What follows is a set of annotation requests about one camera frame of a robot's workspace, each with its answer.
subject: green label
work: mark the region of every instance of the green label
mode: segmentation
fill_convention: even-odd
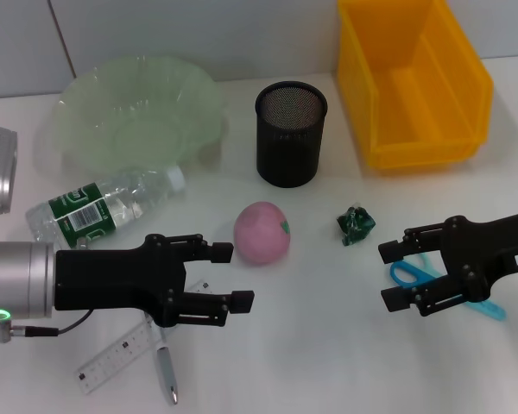
[[[70,248],[77,246],[80,237],[93,240],[115,230],[104,197],[95,184],[68,192],[48,204]]]

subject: green crumpled wrapper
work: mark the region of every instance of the green crumpled wrapper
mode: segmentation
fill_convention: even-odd
[[[338,224],[345,233],[342,243],[350,246],[360,242],[376,226],[376,222],[360,204],[353,204],[343,215],[338,217]]]

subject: cable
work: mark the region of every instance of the cable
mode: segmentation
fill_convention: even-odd
[[[77,328],[79,325],[81,325],[88,317],[94,312],[94,309],[90,309],[85,313],[83,317],[81,317],[77,322],[73,323],[72,325],[69,325],[68,327],[64,329],[57,329],[57,328],[45,328],[41,326],[25,326],[25,337],[27,338],[34,338],[36,336],[59,336],[61,334],[65,334],[66,332],[69,332],[70,330],[73,330]]]
[[[89,311],[87,311],[85,313],[85,315],[83,317],[81,317],[77,322],[75,322],[74,324],[72,325],[69,325],[67,328],[64,328],[64,329],[60,329],[58,331],[58,335],[61,335],[61,334],[65,334],[66,332],[69,332],[70,330],[72,329],[75,329],[77,328],[79,325],[81,325],[86,319],[88,319],[88,317],[94,312],[94,309],[90,309]]]

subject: white tile wall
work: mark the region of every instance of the white tile wall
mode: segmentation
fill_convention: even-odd
[[[518,0],[447,0],[482,57],[518,55]]]
[[[335,67],[334,0],[53,0],[76,73],[127,54],[170,53],[215,79]]]
[[[73,80],[46,0],[0,0],[0,97],[62,91]]]
[[[77,73],[171,53],[215,79],[333,70],[336,0],[52,0]],[[518,54],[518,0],[448,0],[481,57]],[[72,80],[47,0],[0,0],[0,97]]]

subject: barcode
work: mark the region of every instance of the barcode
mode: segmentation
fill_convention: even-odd
[[[88,226],[100,223],[102,215],[95,203],[87,205],[84,209],[75,211],[69,215],[69,221],[73,226],[73,230],[79,231],[86,229]]]

